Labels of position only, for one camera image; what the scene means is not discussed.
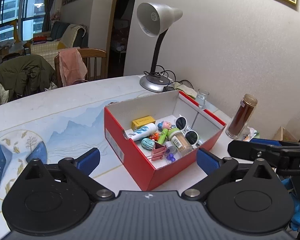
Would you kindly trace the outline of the blue gloved hand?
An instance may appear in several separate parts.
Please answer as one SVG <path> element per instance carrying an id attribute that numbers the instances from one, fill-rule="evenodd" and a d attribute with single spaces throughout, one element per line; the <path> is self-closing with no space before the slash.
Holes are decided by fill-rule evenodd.
<path id="1" fill-rule="evenodd" d="M 289 227 L 292 231 L 298 231 L 300 228 L 300 200 L 294 193 L 294 187 L 290 178 L 286 178 L 281 182 L 291 196 L 294 204 L 294 213 L 291 218 Z"/>

